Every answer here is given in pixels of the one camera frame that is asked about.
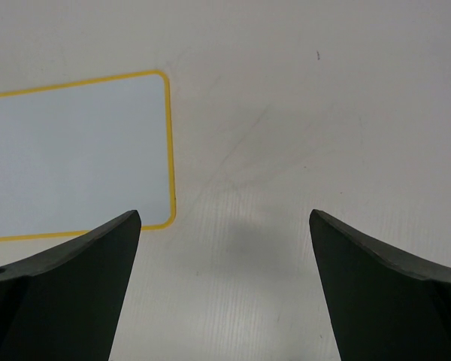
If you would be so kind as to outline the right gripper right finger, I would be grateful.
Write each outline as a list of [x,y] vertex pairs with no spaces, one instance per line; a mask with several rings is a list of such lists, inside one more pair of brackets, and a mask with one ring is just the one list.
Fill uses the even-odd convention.
[[342,360],[451,360],[451,268],[324,211],[311,241]]

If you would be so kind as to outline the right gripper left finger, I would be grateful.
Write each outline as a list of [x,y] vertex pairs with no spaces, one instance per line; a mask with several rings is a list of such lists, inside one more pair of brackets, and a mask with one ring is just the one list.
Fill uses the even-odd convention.
[[0,266],[0,360],[107,360],[141,232],[127,211]]

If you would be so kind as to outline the yellow-framed small whiteboard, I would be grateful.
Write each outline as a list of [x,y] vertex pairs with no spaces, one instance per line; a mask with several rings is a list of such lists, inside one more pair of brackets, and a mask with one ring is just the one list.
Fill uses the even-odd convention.
[[176,217],[171,87],[158,70],[0,93],[0,241]]

